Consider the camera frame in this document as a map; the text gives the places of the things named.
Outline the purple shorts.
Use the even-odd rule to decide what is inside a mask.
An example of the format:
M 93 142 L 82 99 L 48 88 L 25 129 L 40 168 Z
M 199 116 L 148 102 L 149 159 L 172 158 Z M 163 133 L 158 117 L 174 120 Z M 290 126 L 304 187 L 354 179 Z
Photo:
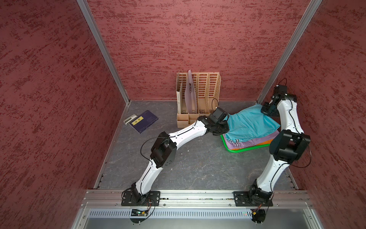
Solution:
M 251 139 L 246 142 L 239 142 L 237 140 L 236 141 L 228 140 L 226 138 L 226 134 L 224 134 L 224 141 L 229 150 L 239 150 L 239 149 L 243 149 L 243 148 L 270 144 L 278 134 L 279 134 L 279 131 L 276 130 L 272 134 L 269 134 L 269 135 L 261 137 L 261 138 L 254 138 L 254 139 Z

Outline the green plastic basket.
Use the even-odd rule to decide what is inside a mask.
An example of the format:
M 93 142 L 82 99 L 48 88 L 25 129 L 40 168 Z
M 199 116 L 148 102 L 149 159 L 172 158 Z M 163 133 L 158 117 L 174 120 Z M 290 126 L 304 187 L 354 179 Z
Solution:
M 271 143 L 271 142 L 268 142 L 268 144 L 259 144 L 259 145 L 255 145 L 255 146 L 248 147 L 248 148 L 242 148 L 242 149 L 238 149 L 238 150 L 236 150 L 236 149 L 231 150 L 231 149 L 228 148 L 224 136 L 221 135 L 220 137 L 222 139 L 222 142 L 224 144 L 225 149 L 230 153 L 242 153 L 242 152 L 246 152 L 246 151 L 250 151 L 250 150 L 254 150 L 254 149 L 264 148 L 264 147 L 270 146 L 270 143 Z

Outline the teal shirt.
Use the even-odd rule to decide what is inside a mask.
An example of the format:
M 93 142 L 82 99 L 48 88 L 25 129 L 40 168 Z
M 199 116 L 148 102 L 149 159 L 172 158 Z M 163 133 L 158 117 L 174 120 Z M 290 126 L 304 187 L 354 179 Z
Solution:
M 262 105 L 253 105 L 236 114 L 231 114 L 227 120 L 229 131 L 227 140 L 231 142 L 247 142 L 255 138 L 266 137 L 280 128 L 272 118 L 261 112 Z

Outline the orange cloth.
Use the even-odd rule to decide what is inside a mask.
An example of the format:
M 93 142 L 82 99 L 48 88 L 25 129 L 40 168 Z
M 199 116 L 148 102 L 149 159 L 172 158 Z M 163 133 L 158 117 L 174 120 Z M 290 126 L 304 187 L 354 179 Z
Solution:
M 267 145 L 270 144 L 273 140 L 265 140 L 263 139 L 252 139 L 246 142 L 227 142 L 227 147 L 230 150 L 240 150 L 244 148 L 251 148 L 255 146 Z

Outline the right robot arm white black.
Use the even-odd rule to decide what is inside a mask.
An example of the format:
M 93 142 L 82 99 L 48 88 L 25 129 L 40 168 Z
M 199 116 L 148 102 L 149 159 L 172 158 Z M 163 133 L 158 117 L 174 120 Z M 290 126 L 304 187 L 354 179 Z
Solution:
M 284 170 L 298 161 L 308 148 L 311 138 L 305 134 L 297 114 L 297 97 L 287 91 L 287 86 L 276 85 L 271 102 L 265 103 L 261 112 L 266 116 L 280 118 L 281 132 L 269 146 L 271 154 L 263 173 L 250 187 L 249 203 L 268 205 L 274 195 L 273 189 Z

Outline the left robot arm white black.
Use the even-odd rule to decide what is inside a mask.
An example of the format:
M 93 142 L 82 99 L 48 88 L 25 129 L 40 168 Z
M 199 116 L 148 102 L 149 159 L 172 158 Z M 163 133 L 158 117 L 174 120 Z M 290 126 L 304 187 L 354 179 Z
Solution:
M 122 206 L 150 206 L 151 188 L 161 171 L 174 162 L 177 150 L 189 141 L 207 133 L 223 135 L 229 131 L 229 114 L 218 107 L 208 116 L 199 116 L 193 124 L 174 133 L 161 132 L 155 138 L 148 166 L 141 178 L 121 194 Z

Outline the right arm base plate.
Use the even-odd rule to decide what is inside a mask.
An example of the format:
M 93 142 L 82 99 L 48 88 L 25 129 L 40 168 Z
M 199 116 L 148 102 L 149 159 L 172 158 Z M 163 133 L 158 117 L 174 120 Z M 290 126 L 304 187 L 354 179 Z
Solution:
M 249 191 L 234 191 L 234 202 L 237 207 L 272 207 L 272 192 L 251 193 Z

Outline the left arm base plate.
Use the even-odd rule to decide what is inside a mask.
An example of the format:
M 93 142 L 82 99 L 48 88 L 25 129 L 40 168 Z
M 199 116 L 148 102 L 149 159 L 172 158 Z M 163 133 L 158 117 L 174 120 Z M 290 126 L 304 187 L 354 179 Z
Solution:
M 150 191 L 141 195 L 137 190 L 125 190 L 122 193 L 121 206 L 159 206 L 160 191 Z

